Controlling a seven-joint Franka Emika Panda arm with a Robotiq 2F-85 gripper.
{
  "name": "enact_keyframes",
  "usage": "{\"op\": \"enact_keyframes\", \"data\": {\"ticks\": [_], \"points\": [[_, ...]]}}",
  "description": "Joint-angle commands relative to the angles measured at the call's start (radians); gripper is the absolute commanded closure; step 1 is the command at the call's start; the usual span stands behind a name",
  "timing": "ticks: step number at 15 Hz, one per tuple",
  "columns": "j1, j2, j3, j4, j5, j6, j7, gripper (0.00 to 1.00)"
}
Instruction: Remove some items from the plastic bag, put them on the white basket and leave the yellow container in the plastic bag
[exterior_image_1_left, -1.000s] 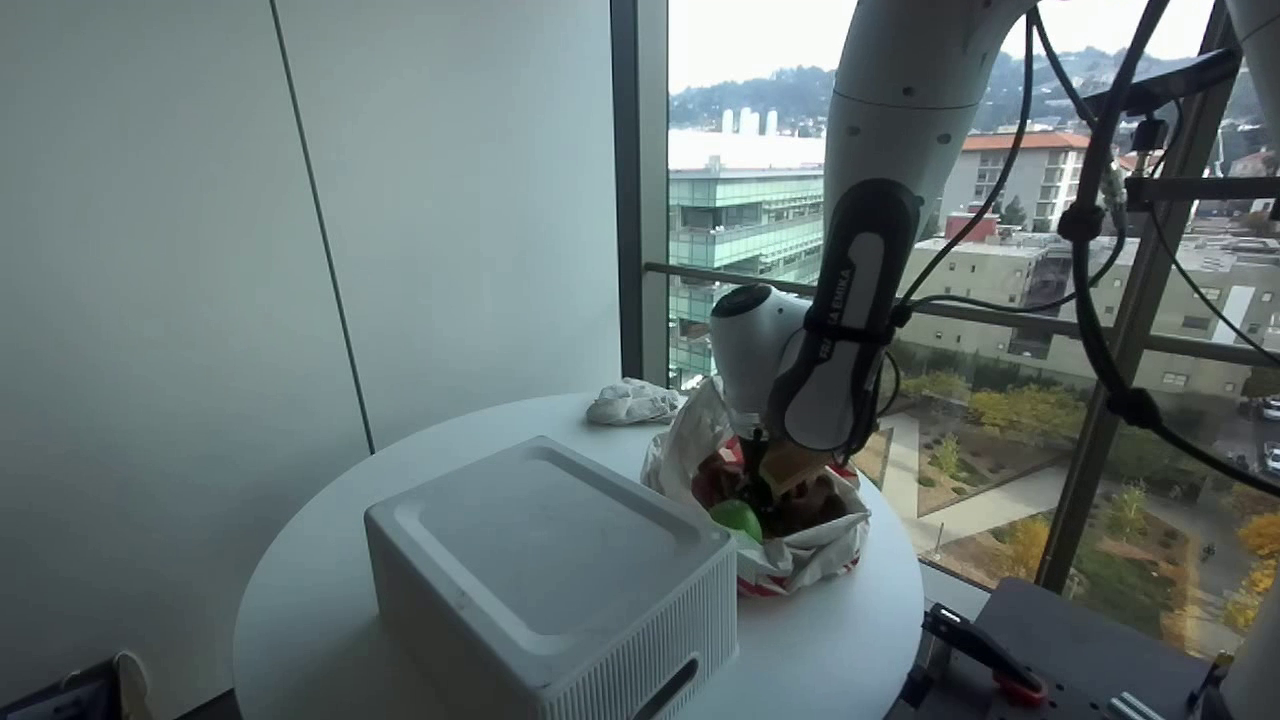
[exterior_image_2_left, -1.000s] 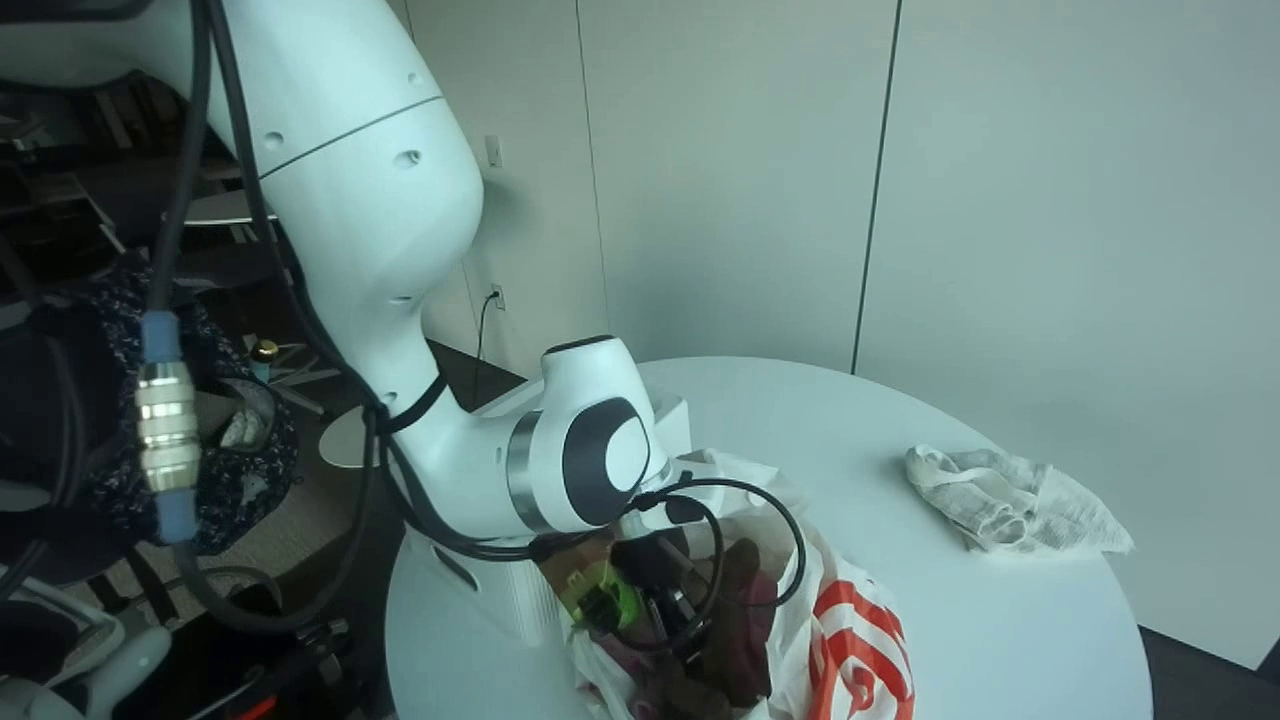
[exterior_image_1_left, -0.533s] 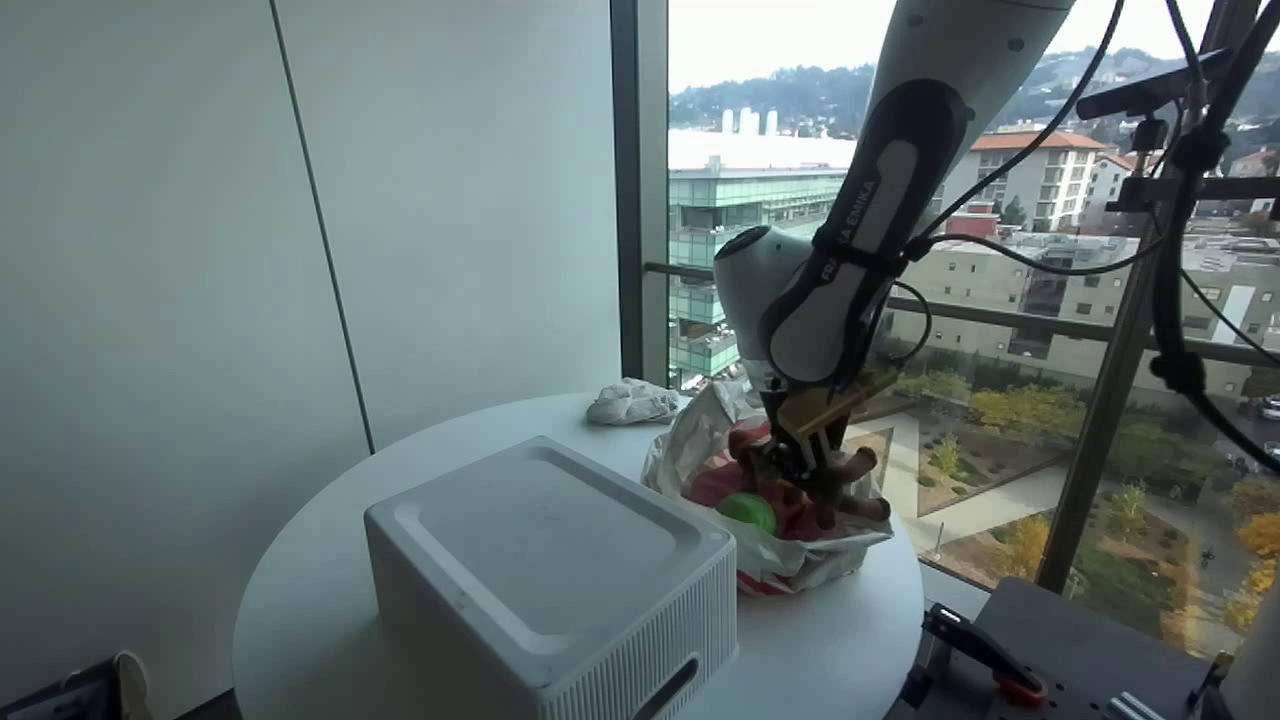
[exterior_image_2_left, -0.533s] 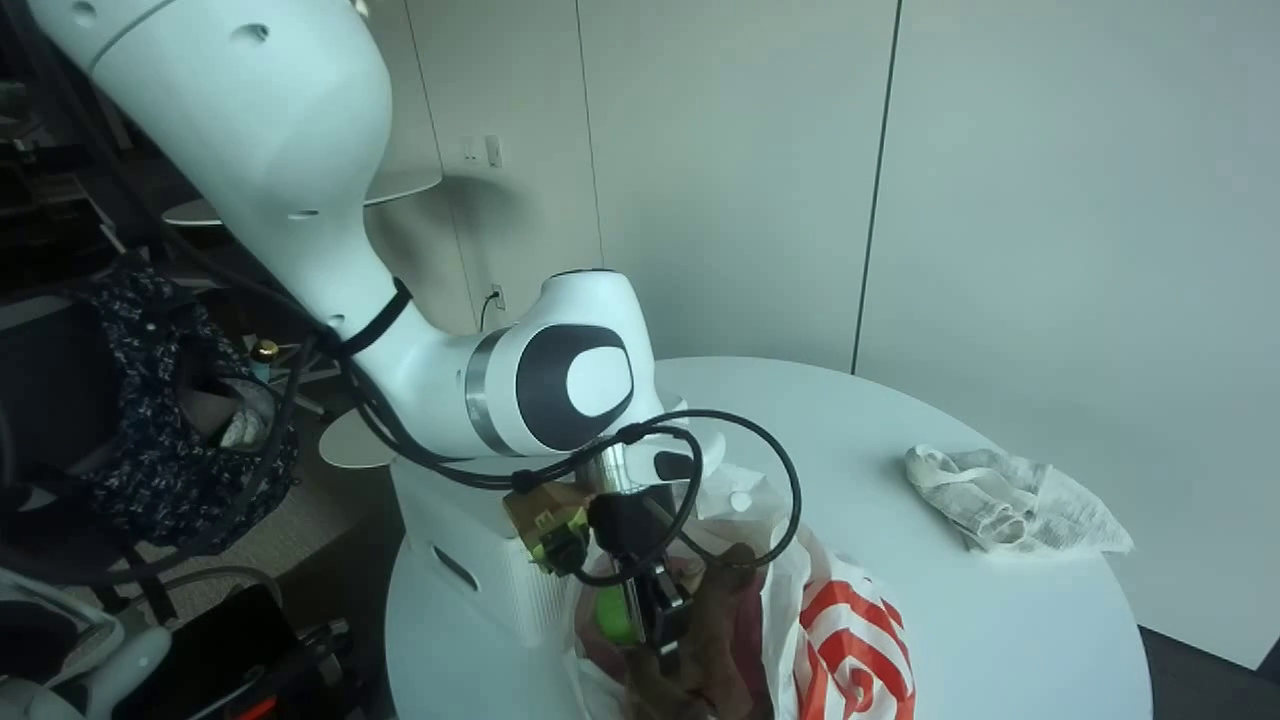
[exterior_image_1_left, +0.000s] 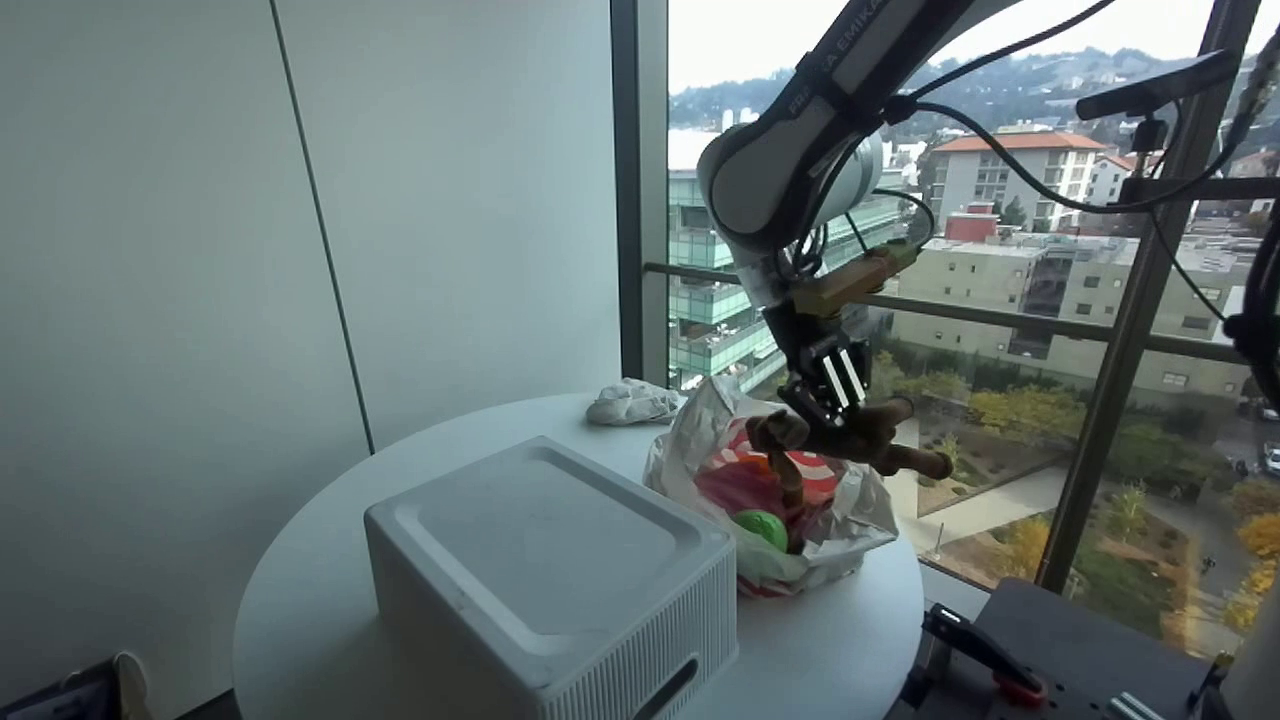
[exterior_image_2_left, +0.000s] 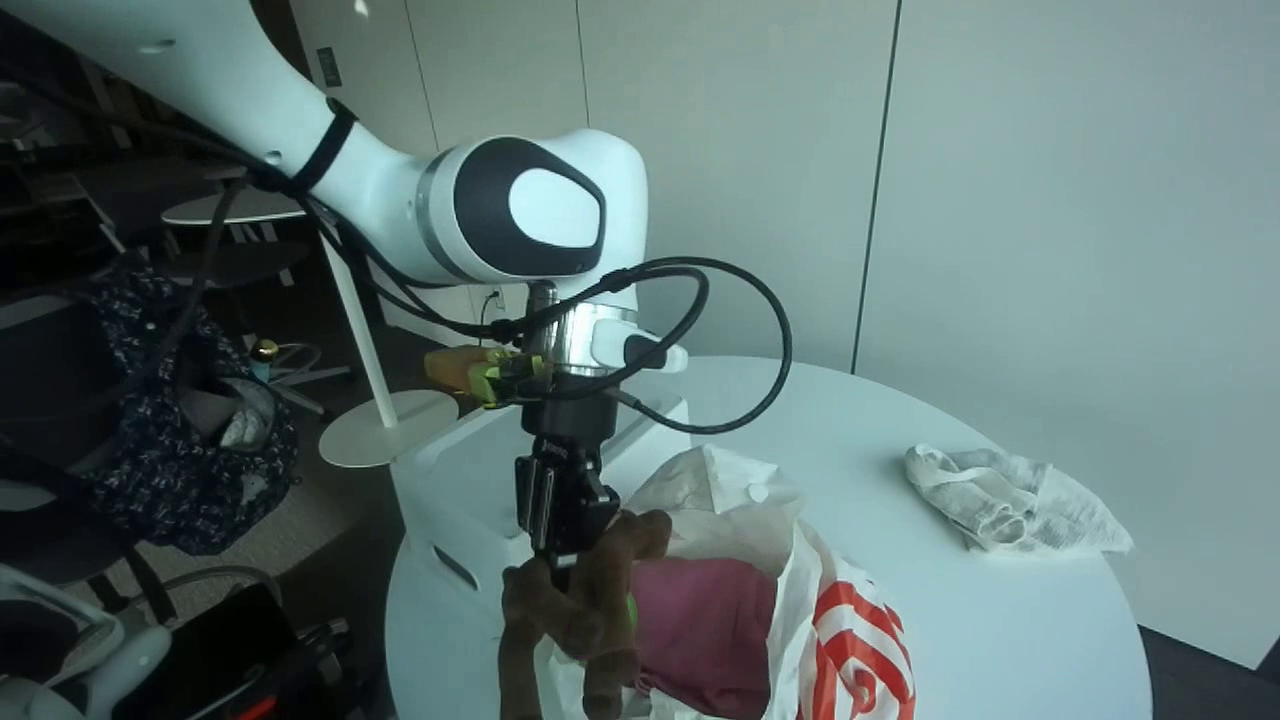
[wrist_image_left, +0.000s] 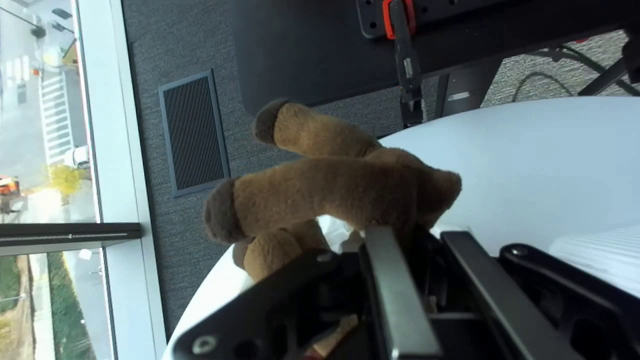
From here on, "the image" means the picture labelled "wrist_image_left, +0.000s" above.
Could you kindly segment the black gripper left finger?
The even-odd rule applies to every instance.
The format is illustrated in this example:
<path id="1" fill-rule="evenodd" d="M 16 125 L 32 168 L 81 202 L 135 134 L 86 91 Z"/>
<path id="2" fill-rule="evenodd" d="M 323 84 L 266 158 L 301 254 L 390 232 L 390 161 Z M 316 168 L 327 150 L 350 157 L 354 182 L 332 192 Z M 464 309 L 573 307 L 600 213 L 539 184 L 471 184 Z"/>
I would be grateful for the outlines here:
<path id="1" fill-rule="evenodd" d="M 441 343 L 422 309 L 395 231 L 366 228 L 365 253 L 381 316 L 384 360 L 439 360 Z"/>

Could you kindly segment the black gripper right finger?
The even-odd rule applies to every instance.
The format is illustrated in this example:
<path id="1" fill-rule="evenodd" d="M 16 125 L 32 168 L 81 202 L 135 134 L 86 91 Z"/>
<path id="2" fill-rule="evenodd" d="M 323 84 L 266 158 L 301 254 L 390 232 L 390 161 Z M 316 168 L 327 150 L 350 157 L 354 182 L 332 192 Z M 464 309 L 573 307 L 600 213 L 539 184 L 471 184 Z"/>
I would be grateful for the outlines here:
<path id="1" fill-rule="evenodd" d="M 508 360 L 582 360 L 471 232 L 443 232 Z"/>

